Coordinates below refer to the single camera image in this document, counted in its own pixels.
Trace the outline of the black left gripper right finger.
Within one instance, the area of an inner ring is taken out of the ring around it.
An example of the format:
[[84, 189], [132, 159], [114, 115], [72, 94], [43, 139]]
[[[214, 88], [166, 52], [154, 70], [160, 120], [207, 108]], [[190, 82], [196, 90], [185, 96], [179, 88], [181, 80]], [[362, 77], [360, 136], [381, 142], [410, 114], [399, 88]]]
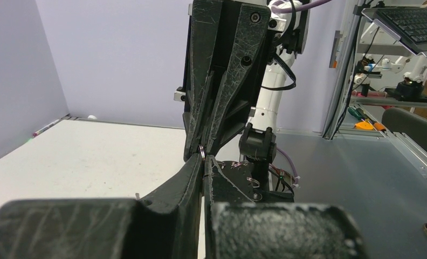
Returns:
[[231, 180], [205, 158], [207, 258], [368, 258], [353, 218], [341, 207], [254, 201], [245, 178]]

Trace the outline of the large metal keyring with rings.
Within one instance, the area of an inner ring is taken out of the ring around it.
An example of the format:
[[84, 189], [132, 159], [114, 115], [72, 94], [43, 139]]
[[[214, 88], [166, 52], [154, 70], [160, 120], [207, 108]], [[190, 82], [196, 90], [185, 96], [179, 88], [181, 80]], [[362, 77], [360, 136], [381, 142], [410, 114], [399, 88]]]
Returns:
[[199, 145], [198, 151], [199, 151], [199, 154], [201, 155], [202, 160], [204, 161], [206, 158], [206, 152], [205, 152], [204, 147], [202, 145]]

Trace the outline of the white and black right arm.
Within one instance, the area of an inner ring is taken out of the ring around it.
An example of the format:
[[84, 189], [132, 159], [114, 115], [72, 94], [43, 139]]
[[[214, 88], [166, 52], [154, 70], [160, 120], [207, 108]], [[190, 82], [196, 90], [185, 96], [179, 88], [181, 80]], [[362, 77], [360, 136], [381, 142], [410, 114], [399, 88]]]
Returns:
[[268, 187], [278, 108], [296, 87], [310, 1], [193, 1], [184, 65], [184, 159], [216, 155], [240, 135], [252, 177]]

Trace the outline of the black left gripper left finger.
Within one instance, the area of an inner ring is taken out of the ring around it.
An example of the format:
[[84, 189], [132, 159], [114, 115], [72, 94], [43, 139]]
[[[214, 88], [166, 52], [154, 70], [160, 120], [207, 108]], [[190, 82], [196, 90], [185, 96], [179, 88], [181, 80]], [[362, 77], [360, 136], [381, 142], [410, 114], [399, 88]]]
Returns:
[[196, 258], [203, 166], [192, 155], [141, 199], [10, 201], [0, 258]]

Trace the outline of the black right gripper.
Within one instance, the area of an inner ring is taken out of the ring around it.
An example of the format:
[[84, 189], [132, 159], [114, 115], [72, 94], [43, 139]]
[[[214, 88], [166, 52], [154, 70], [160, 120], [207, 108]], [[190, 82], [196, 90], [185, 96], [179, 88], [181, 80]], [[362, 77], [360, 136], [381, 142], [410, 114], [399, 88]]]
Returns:
[[[193, 1], [191, 5], [185, 161], [202, 143], [222, 4]], [[303, 53], [309, 14], [310, 1], [268, 1], [267, 6], [227, 2], [223, 20], [236, 23], [220, 25], [224, 39], [217, 42], [222, 49], [217, 58], [228, 66], [214, 85], [216, 97], [205, 130], [207, 154], [216, 155], [245, 128], [251, 107], [258, 100], [269, 55]]]

